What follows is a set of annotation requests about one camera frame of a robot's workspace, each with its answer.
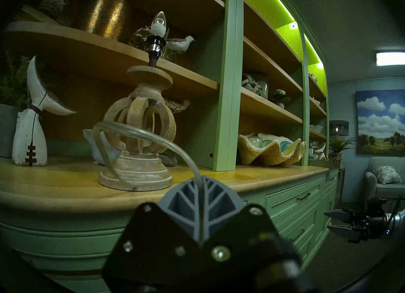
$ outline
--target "wooden countertop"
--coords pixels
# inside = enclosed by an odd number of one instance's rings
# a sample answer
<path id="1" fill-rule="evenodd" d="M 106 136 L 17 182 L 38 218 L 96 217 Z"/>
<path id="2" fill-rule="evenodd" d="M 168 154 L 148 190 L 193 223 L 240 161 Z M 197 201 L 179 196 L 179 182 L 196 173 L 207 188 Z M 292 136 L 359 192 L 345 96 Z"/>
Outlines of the wooden countertop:
<path id="1" fill-rule="evenodd" d="M 193 177 L 186 165 L 169 168 L 173 186 L 152 192 L 125 192 L 98 182 L 105 167 L 92 158 L 51 156 L 46 167 L 17 167 L 0 158 L 0 204 L 42 212 L 103 212 L 135 209 L 144 202 L 158 202 L 172 187 Z M 237 192 L 298 180 L 329 171 L 322 167 L 237 166 L 235 171 L 214 172 L 200 168 Z"/>

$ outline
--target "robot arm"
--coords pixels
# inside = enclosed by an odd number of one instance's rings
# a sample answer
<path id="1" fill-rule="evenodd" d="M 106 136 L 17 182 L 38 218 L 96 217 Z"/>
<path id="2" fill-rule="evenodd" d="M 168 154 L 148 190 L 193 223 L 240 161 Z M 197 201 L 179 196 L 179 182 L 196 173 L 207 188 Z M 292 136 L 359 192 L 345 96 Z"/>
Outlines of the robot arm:
<path id="1" fill-rule="evenodd" d="M 397 212 L 401 197 L 397 199 L 393 213 L 385 213 L 382 205 L 387 199 L 373 197 L 368 201 L 367 210 L 356 214 L 349 210 L 332 210 L 325 213 L 333 219 L 348 225 L 329 225 L 328 229 L 337 235 L 347 238 L 348 242 L 359 243 L 368 239 L 392 237 L 405 225 L 405 210 Z"/>

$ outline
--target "white figurine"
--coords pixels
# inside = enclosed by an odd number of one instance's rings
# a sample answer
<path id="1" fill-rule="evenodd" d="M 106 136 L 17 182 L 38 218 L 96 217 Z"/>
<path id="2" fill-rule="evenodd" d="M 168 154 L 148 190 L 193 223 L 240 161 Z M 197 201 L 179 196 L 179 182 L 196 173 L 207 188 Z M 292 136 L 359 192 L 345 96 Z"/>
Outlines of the white figurine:
<path id="1" fill-rule="evenodd" d="M 12 162 L 16 165 L 43 167 L 48 160 L 47 144 L 39 116 L 43 110 L 57 115 L 76 113 L 66 108 L 58 98 L 45 89 L 35 65 L 35 56 L 27 70 L 27 84 L 32 104 L 18 113 L 17 126 L 12 144 Z"/>
<path id="2" fill-rule="evenodd" d="M 84 138 L 87 139 L 90 146 L 92 147 L 92 155 L 94 158 L 94 163 L 105 165 L 105 162 L 100 154 L 100 151 L 97 148 L 96 141 L 94 140 L 92 130 L 83 129 L 83 136 Z M 107 138 L 105 138 L 104 132 L 101 132 L 101 141 L 103 142 L 103 145 L 106 149 L 105 151 L 108 155 L 108 158 L 110 159 L 111 162 L 114 161 L 114 159 L 119 155 L 120 151 L 110 145 Z"/>
<path id="3" fill-rule="evenodd" d="M 316 153 L 319 154 L 317 160 L 321 160 L 322 158 L 325 157 L 325 154 L 324 154 L 325 147 L 326 147 L 326 143 L 324 143 L 324 146 L 323 146 L 321 149 L 318 149 L 318 150 L 314 150 L 314 151 L 313 151 L 313 152 L 316 152 Z"/>

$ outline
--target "green vertical post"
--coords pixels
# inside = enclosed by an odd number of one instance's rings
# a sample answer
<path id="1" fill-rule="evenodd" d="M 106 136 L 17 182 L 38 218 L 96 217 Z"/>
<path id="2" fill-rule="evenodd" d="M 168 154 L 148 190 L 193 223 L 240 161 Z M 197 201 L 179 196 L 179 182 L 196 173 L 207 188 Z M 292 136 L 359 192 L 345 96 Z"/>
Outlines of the green vertical post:
<path id="1" fill-rule="evenodd" d="M 233 171 L 241 104 L 243 0 L 226 0 L 214 171 Z"/>
<path id="2" fill-rule="evenodd" d="M 308 78 L 308 60 L 307 60 L 307 48 L 305 46 L 304 29 L 301 24 L 298 23 L 300 30 L 301 42 L 302 42 L 302 96 L 304 98 L 303 107 L 304 115 L 302 116 L 302 141 L 306 142 L 307 148 L 305 154 L 302 157 L 301 165 L 308 165 L 308 152 L 309 152 L 309 78 Z"/>
<path id="3" fill-rule="evenodd" d="M 325 157 L 329 157 L 329 91 L 328 85 L 326 85 L 326 147 L 325 147 Z"/>

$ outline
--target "whale tail sculpture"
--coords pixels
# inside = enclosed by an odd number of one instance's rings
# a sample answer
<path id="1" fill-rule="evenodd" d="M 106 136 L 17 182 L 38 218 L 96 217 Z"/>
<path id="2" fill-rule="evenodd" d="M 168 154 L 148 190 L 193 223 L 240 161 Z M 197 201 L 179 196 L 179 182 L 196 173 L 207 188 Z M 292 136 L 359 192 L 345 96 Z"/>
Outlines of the whale tail sculpture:
<path id="1" fill-rule="evenodd" d="M 27 84 L 32 104 L 28 109 L 19 112 L 17 126 L 12 144 L 12 162 L 15 165 L 42 167 L 46 165 L 47 144 L 39 123 L 43 110 L 57 114 L 69 115 L 76 113 L 64 106 L 59 99 L 47 91 L 39 77 L 34 56 L 28 65 Z"/>

